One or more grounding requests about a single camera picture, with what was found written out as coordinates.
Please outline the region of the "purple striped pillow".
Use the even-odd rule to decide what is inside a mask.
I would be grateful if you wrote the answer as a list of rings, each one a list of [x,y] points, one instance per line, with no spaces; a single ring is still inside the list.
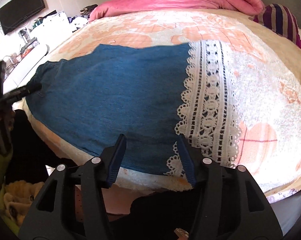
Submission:
[[[298,48],[301,48],[296,17],[287,7],[271,3],[265,7],[261,14],[254,16],[252,20],[270,29],[277,35],[285,37]]]

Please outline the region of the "black wall television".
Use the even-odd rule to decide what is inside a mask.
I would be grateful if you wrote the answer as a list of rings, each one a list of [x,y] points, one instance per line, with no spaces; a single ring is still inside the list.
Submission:
[[[10,0],[0,8],[0,26],[4,35],[17,29],[43,9],[44,0]]]

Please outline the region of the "white drawer cabinet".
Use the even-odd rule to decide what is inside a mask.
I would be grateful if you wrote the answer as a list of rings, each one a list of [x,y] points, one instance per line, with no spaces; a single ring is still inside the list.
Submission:
[[[46,44],[52,51],[72,35],[72,27],[64,11],[45,18],[31,32],[31,38],[37,38],[40,44]]]

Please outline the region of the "pink comforter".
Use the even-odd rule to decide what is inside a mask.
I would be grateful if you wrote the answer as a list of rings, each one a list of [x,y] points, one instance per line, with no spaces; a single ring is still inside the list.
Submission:
[[[97,6],[89,21],[140,11],[165,9],[225,9],[249,16],[260,14],[265,8],[261,0],[111,0]]]

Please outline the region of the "orange white fleece blanket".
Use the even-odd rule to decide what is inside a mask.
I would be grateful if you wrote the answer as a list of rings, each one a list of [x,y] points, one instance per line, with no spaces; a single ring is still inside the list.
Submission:
[[[36,70],[37,134],[83,164],[127,137],[117,185],[189,188],[178,135],[220,165],[244,165],[267,196],[301,189],[301,50],[226,10],[94,20]]]

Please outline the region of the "beige bed sheet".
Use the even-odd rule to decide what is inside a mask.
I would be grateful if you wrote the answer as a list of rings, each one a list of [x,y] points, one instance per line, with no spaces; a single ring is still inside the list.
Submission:
[[[236,162],[248,167],[272,202],[301,190],[301,49],[247,15],[229,10],[204,10],[206,38],[226,42],[233,51],[265,64],[275,75],[274,88],[291,108],[289,124],[274,126],[271,120],[251,126],[242,123],[244,149]]]

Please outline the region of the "blue denim lace-trimmed pants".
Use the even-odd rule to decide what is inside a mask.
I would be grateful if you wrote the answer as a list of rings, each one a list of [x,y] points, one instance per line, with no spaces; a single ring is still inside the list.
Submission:
[[[39,66],[30,83],[42,88],[26,103],[50,131],[93,156],[124,134],[122,166],[133,171],[181,176],[180,134],[202,155],[230,166],[240,134],[230,55],[215,40],[101,44],[88,55]]]

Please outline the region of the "clothes heap beside cabinet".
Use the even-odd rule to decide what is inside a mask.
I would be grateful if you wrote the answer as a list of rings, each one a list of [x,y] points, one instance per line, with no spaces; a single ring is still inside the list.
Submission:
[[[79,15],[68,17],[68,21],[71,26],[72,32],[75,32],[76,30],[84,27],[89,21],[90,14],[97,7],[98,7],[97,4],[88,5],[85,8],[80,10]]]

